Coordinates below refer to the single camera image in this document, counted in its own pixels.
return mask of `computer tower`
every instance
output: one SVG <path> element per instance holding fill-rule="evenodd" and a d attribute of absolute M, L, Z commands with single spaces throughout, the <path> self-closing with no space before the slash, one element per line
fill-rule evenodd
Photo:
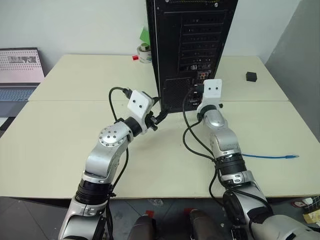
<path fill-rule="evenodd" d="M 161 110 L 182 112 L 195 84 L 215 77 L 238 0 L 146 0 Z M 200 94 L 187 97 L 195 110 Z"/>

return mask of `floor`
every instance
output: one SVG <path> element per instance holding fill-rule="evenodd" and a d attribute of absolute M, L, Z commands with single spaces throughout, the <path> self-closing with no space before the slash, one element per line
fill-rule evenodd
<path fill-rule="evenodd" d="M 302 223 L 302 209 L 290 202 L 272 205 L 276 214 L 288 215 Z M 211 199 L 130 199 L 112 200 L 114 239 L 126 240 L 131 227 L 146 211 L 153 211 L 159 240 L 188 240 L 186 212 L 200 209 L 220 225 L 227 240 L 231 240 L 231 224 L 226 213 Z M 66 208 L 0 197 L 1 240 L 56 240 Z"/>

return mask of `laptop keyboard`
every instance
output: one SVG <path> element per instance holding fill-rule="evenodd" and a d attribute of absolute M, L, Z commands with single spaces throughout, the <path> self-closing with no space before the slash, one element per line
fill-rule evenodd
<path fill-rule="evenodd" d="M 25 102 L 35 89 L 0 88 L 0 102 Z"/>

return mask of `tape roll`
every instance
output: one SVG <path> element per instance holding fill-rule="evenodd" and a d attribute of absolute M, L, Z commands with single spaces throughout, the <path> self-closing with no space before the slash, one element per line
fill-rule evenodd
<path fill-rule="evenodd" d="M 151 63 L 151 49 L 150 46 L 146 43 L 142 43 L 138 48 L 136 49 L 140 62 L 144 64 Z"/>

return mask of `laptop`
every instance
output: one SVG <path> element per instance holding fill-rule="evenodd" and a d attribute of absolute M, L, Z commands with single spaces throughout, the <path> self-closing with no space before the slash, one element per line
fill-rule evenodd
<path fill-rule="evenodd" d="M 44 79 L 36 47 L 0 49 L 0 118 L 16 117 Z"/>

